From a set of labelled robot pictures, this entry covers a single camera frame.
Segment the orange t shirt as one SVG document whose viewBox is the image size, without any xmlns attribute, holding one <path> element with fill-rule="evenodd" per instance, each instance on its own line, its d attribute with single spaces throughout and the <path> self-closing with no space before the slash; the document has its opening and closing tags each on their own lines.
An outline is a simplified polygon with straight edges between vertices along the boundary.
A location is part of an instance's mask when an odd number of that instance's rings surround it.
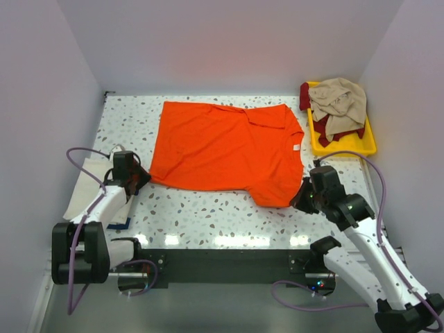
<svg viewBox="0 0 444 333">
<path fill-rule="evenodd" d="M 304 171 L 305 133 L 285 104 L 264 108 L 167 101 L 152 181 L 190 191 L 247 191 L 261 207 L 288 207 Z"/>
</svg>

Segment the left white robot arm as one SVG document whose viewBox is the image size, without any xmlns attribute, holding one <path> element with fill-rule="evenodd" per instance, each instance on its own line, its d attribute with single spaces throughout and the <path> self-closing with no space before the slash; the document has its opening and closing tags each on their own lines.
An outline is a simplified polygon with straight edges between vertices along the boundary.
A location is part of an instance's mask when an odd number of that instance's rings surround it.
<svg viewBox="0 0 444 333">
<path fill-rule="evenodd" d="M 98 284 L 119 265 L 128 272 L 144 263 L 135 238 L 108 241 L 105 229 L 119 210 L 151 180 L 139 156 L 132 151 L 100 153 L 112 160 L 102 178 L 77 163 L 74 165 L 99 184 L 97 194 L 74 218 L 57 223 L 51 236 L 51 277 L 55 284 Z"/>
</svg>

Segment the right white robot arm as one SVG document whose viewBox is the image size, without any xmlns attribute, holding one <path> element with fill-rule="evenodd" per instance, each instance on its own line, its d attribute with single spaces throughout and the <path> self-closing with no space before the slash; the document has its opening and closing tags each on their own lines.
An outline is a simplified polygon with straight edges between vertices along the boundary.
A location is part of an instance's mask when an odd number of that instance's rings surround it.
<svg viewBox="0 0 444 333">
<path fill-rule="evenodd" d="M 312 169 L 291 206 L 308 214 L 324 213 L 363 256 L 360 264 L 327 236 L 311 244 L 309 265 L 319 273 L 338 274 L 365 301 L 382 332 L 421 332 L 437 322 L 443 297 L 428 292 L 410 273 L 377 227 L 366 199 L 347 194 L 332 166 Z"/>
</svg>

